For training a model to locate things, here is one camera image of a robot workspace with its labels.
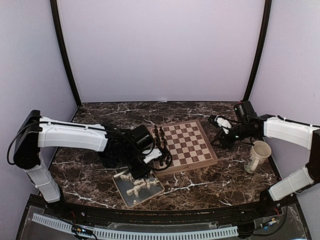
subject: wooden chessboard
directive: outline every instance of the wooden chessboard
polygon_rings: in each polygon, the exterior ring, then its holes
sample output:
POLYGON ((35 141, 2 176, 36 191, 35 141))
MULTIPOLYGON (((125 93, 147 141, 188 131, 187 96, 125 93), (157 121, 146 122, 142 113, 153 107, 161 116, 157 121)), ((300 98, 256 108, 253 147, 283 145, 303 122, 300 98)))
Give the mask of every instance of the wooden chessboard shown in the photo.
MULTIPOLYGON (((157 127, 158 130, 160 127, 164 130, 168 143, 167 148, 172 154, 173 160, 168 169, 156 172, 157 176, 199 169, 218 163, 218 158, 198 120, 165 124, 157 127)), ((148 130, 155 137, 154 127, 149 127, 148 130)), ((153 165, 157 169, 166 167, 165 162, 163 166, 160 166, 158 161, 154 161, 153 165)))

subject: chess piece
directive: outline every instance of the chess piece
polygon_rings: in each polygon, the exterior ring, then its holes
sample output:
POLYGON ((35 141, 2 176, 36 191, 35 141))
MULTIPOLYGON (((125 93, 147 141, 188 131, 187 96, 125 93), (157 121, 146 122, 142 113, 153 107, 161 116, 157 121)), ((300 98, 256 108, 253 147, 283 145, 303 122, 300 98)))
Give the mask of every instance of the chess piece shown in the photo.
POLYGON ((154 181, 150 181, 149 183, 150 183, 151 185, 153 185, 153 186, 157 186, 157 184, 160 183, 160 182, 159 182, 158 179, 154 179, 154 181))
POLYGON ((142 183, 145 183, 145 180, 142 178, 142 179, 140 179, 140 180, 135 180, 134 182, 133 182, 133 185, 139 185, 139 184, 142 184, 142 183))
POLYGON ((133 181, 134 180, 134 178, 132 177, 132 175, 131 175, 131 173, 128 173, 128 175, 120 175, 120 178, 122 179, 122 180, 127 180, 127 181, 133 181))

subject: brown marble surface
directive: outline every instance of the brown marble surface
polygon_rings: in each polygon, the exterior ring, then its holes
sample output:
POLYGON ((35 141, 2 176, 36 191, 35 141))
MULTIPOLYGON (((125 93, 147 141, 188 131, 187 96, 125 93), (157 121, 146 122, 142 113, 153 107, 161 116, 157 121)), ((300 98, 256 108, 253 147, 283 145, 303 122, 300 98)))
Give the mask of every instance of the brown marble surface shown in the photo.
MULTIPOLYGON (((115 124, 134 128, 141 124, 169 124, 198 119, 212 140, 217 133, 206 119, 210 114, 235 119, 235 102, 128 102, 86 103, 74 122, 115 124)), ((244 170, 250 146, 236 145, 233 150, 213 148, 218 164, 159 177, 164 193, 137 205, 133 210, 195 210, 240 205, 257 201, 259 193, 276 182, 266 162, 256 174, 244 170)), ((103 208, 126 209, 112 180, 125 168, 105 169, 96 152, 60 148, 50 167, 68 202, 103 208)))

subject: cable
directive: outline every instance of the cable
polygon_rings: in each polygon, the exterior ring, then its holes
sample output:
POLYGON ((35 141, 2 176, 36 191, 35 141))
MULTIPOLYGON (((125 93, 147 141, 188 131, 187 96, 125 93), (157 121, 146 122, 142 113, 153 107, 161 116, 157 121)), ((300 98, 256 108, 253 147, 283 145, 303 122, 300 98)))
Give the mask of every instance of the cable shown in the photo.
MULTIPOLYGON (((48 210, 50 210, 50 212, 53 214, 53 216, 55 216, 57 219, 59 219, 60 221, 62 221, 62 222, 64 222, 64 223, 66 223, 66 224, 70 224, 71 226, 77 226, 75 223, 76 223, 76 215, 75 215, 75 213, 73 212, 73 211, 71 211, 70 213, 72 213, 72 215, 73 215, 73 220, 74 220, 74 222, 68 222, 68 221, 66 221, 66 220, 64 220, 64 219, 62 219, 61 217, 58 217, 52 210, 51 210, 51 208, 49 208, 49 207, 47 207, 47 209, 48 210)), ((77 237, 77 239, 88 239, 88 237, 83 237, 83 236, 79 236, 76 232, 72 232, 73 234, 75 234, 77 237)), ((98 240, 98 238, 97 238, 97 236, 94 234, 94 233, 92 233, 92 236, 96 239, 96 240, 98 240)))
POLYGON ((319 125, 313 125, 313 124, 309 124, 309 123, 305 123, 305 122, 300 122, 300 121, 294 121, 294 120, 290 120, 290 119, 286 119, 280 115, 277 116, 280 120, 288 122, 288 123, 293 123, 293 124, 301 124, 301 125, 305 125, 305 126, 309 126, 309 127, 315 127, 315 128, 320 128, 319 125))
POLYGON ((14 136, 14 138, 13 138, 13 140, 11 141, 11 143, 10 143, 10 145, 9 145, 9 147, 8 147, 8 150, 7 150, 7 152, 6 152, 6 161, 8 162, 8 164, 10 164, 10 165, 16 165, 14 162, 10 162, 10 160, 9 160, 9 155, 10 155, 10 150, 11 150, 11 148, 12 148, 12 145, 15 143, 15 141, 16 141, 16 139, 19 137, 19 135, 20 135, 24 130, 26 130, 27 128, 29 128, 30 126, 36 125, 36 124, 40 124, 40 123, 48 124, 49 122, 48 122, 48 121, 41 121, 41 122, 40 122, 40 121, 36 121, 36 122, 32 122, 32 123, 24 126, 22 129, 20 129, 20 130, 18 131, 18 133, 14 136))
POLYGON ((267 236, 271 236, 273 234, 275 234, 276 232, 278 232, 284 225, 285 222, 287 220, 287 215, 288 215, 288 198, 286 198, 286 207, 285 207, 285 214, 284 214, 284 218, 282 220, 281 225, 273 232, 271 233, 266 233, 266 234, 262 234, 262 233, 253 233, 256 230, 261 229, 261 227, 257 227, 256 229, 252 230, 252 231, 247 231, 247 232, 239 232, 239 235, 250 235, 250 236, 260 236, 260 237, 267 237, 267 236))
POLYGON ((155 167, 149 166, 149 168, 151 170, 156 171, 156 172, 161 172, 161 171, 167 170, 171 166, 171 164, 173 162, 172 155, 169 151, 166 151, 166 152, 167 152, 166 154, 168 154, 168 156, 170 157, 169 164, 167 166, 165 166, 164 168, 155 168, 155 167))
POLYGON ((95 240, 98 240, 97 236, 94 233, 92 233, 92 236, 94 236, 95 240))
POLYGON ((148 153, 142 153, 142 154, 143 154, 144 156, 148 156, 149 154, 152 153, 152 151, 155 149, 155 147, 156 147, 156 143, 155 143, 155 141, 153 141, 152 148, 151 148, 150 152, 148 152, 148 153))

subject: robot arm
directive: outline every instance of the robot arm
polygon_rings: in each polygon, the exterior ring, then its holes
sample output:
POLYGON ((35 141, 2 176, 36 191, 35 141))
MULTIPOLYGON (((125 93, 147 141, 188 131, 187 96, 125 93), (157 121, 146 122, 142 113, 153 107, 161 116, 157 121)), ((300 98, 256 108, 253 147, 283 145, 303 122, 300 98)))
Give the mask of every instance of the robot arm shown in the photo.
POLYGON ((234 110, 238 119, 238 121, 233 121, 237 123, 235 126, 228 122, 230 119, 223 116, 209 117, 209 122, 220 128, 220 132, 211 144, 219 141, 221 148, 231 149, 236 141, 248 137, 268 137, 284 140, 311 151, 306 166, 261 192, 258 211, 262 215, 266 206, 320 183, 320 126, 268 114, 257 116, 249 101, 240 102, 234 106, 234 110))
POLYGON ((70 123, 42 117, 38 110, 29 114, 11 145, 14 141, 14 163, 11 165, 17 165, 27 173, 58 216, 69 211, 63 192, 44 164, 40 148, 67 147, 100 152, 127 165, 135 179, 148 177, 150 168, 147 163, 162 155, 154 148, 153 137, 144 125, 130 130, 110 125, 70 123))

